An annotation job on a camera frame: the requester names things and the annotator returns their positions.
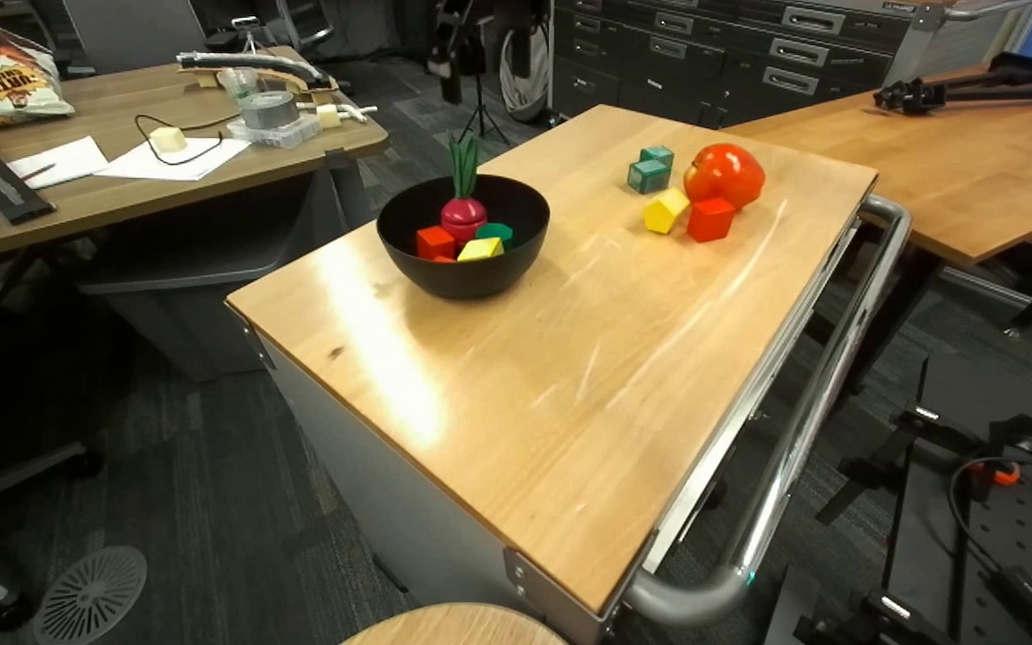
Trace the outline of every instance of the metal rod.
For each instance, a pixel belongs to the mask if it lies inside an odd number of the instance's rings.
[[[694,589],[679,589],[679,584],[658,580],[657,572],[636,571],[636,576],[627,589],[627,604],[636,609],[640,615],[657,622],[671,622],[671,626],[709,622],[722,615],[743,597],[743,592],[757,580],[758,563],[793,502],[793,483],[805,467],[805,455],[819,422],[839,402],[839,389],[855,354],[855,345],[863,336],[863,327],[870,322],[882,287],[911,236],[911,216],[904,209],[873,193],[863,202],[863,209],[873,213],[878,217],[889,217],[883,244],[873,256],[870,279],[855,290],[849,312],[839,319],[835,345],[823,351],[817,377],[809,381],[782,445],[774,447],[774,462],[758,480],[757,504],[739,524],[709,580]]]

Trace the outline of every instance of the cable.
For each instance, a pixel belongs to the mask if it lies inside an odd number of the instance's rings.
[[[991,552],[977,540],[977,535],[972,529],[972,524],[960,517],[960,504],[956,504],[956,483],[965,473],[972,473],[972,467],[989,467],[991,459],[1002,459],[1002,455],[974,455],[974,459],[965,459],[949,480],[944,480],[944,504],[949,504],[949,517],[954,517],[954,526],[965,535],[972,557],[989,571],[989,572],[1002,572],[1002,567],[991,560]]]
[[[954,473],[949,473],[949,486],[944,486],[944,502],[949,502],[949,517],[956,524],[956,529],[965,535],[968,540],[968,552],[977,560],[977,567],[984,571],[984,584],[989,592],[1012,612],[1029,622],[1032,631],[1032,580],[1022,567],[1002,567],[991,560],[991,552],[977,540],[977,535],[968,526],[968,520],[960,517],[960,504],[956,504],[956,483],[960,475],[972,468],[972,467],[989,467],[989,462],[1001,462],[1002,455],[977,455],[977,459],[965,459]]]
[[[207,144],[204,152],[190,155],[190,156],[160,156],[156,146],[152,146],[152,141],[151,141],[151,133],[144,130],[144,122],[194,133],[194,130],[216,130],[216,125],[225,125],[225,122],[233,122],[233,118],[235,118],[235,113],[212,118],[212,122],[195,122],[195,125],[170,125],[170,122],[152,118],[152,113],[131,113],[131,125],[135,125],[135,133],[144,137],[144,144],[151,146],[151,155],[152,155],[160,164],[190,164],[190,161],[212,155],[216,146],[223,146],[223,144],[225,144],[225,130],[217,130],[217,141]]]

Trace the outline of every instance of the floor vent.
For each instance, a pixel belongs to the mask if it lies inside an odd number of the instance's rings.
[[[40,645],[90,645],[114,631],[147,589],[147,560],[135,547],[99,547],[64,571],[47,592]]]

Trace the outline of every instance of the red object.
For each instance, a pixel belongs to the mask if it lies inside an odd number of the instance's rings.
[[[722,241],[729,232],[733,205],[722,197],[694,202],[688,216],[688,236]]]
[[[428,258],[428,263],[456,258],[456,246],[457,246],[456,236],[440,225],[416,229],[416,256],[418,258]]]
[[[709,144],[684,171],[688,202],[722,197],[743,213],[766,182],[764,164],[739,144]]]
[[[486,213],[471,197],[456,197],[440,209],[440,225],[457,241],[471,241],[475,229],[486,222]]]
[[[991,467],[991,486],[1016,486],[1022,483],[1022,467],[1016,462],[997,462]]]

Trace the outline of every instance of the paper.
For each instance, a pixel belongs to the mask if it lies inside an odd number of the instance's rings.
[[[8,170],[13,174],[28,174],[25,185],[40,191],[40,185],[69,182],[78,174],[92,174],[92,171],[108,170],[108,156],[99,155],[92,137],[82,137],[82,141],[72,141],[64,146],[13,156],[13,161],[8,161]]]
[[[125,174],[125,179],[170,179],[170,182],[195,182],[207,171],[223,170],[235,156],[248,141],[194,141],[185,137],[181,152],[156,152],[166,161],[152,156],[151,144],[131,146],[130,155],[114,156],[96,174]]]

